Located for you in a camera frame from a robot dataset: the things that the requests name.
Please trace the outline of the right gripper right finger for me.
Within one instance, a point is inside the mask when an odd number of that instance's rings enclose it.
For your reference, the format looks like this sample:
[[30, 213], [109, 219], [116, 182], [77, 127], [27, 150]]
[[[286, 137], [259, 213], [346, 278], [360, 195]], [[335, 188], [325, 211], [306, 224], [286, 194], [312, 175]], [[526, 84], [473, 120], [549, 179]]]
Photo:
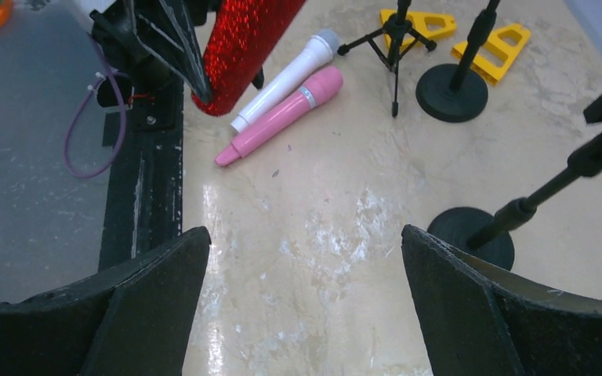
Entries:
[[401, 236], [435, 375], [602, 375], [602, 300], [536, 283], [416, 226]]

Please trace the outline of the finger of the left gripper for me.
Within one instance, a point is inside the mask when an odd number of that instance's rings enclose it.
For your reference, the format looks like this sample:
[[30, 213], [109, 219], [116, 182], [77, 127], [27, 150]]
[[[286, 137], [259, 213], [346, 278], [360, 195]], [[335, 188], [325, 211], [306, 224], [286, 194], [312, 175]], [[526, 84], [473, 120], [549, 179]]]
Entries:
[[126, 1], [133, 34], [142, 47], [180, 76], [207, 103], [212, 87], [195, 27], [207, 18], [206, 1]]

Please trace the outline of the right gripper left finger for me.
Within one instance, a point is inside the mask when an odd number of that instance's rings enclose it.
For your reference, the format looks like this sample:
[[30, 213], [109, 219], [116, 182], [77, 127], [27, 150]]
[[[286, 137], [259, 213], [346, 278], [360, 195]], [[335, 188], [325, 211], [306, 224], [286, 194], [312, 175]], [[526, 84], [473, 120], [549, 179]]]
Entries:
[[17, 304], [0, 303], [0, 375], [179, 375], [209, 260], [195, 227]]

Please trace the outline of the red glitter microphone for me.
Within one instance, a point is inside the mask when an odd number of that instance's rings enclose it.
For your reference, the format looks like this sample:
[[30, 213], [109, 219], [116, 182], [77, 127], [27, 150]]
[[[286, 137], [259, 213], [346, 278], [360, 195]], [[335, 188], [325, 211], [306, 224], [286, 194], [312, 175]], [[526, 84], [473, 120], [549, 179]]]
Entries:
[[204, 52], [212, 97], [193, 101], [207, 115], [229, 114], [305, 0], [223, 1]]

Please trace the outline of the black round-base mic stand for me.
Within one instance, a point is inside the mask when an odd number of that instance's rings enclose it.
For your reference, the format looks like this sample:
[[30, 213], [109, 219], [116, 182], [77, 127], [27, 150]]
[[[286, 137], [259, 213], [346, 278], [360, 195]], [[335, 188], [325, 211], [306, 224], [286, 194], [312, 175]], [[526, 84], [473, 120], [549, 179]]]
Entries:
[[[584, 111], [587, 124], [602, 123], [602, 94]], [[574, 150], [567, 167], [528, 197], [511, 200], [494, 215], [472, 207], [456, 207], [440, 213], [427, 232], [485, 262], [511, 270], [515, 250], [511, 232], [529, 222], [538, 207], [580, 178], [602, 172], [602, 132]]]

